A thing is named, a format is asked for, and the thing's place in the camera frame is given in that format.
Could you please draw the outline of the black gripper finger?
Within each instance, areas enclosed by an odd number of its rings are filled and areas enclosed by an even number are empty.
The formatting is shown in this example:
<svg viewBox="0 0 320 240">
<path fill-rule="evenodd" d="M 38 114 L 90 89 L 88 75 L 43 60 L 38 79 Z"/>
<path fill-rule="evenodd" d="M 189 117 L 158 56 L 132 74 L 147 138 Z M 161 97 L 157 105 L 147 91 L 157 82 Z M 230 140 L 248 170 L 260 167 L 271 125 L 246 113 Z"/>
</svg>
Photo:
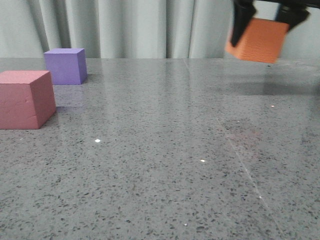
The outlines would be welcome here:
<svg viewBox="0 0 320 240">
<path fill-rule="evenodd" d="M 297 25 L 306 21 L 310 15 L 306 6 L 281 3 L 275 15 L 275 21 L 288 25 L 288 31 L 291 31 Z"/>
<path fill-rule="evenodd" d="M 253 0 L 234 0 L 233 9 L 233 28 L 230 43 L 233 47 L 236 47 L 257 10 L 254 7 Z"/>
</svg>

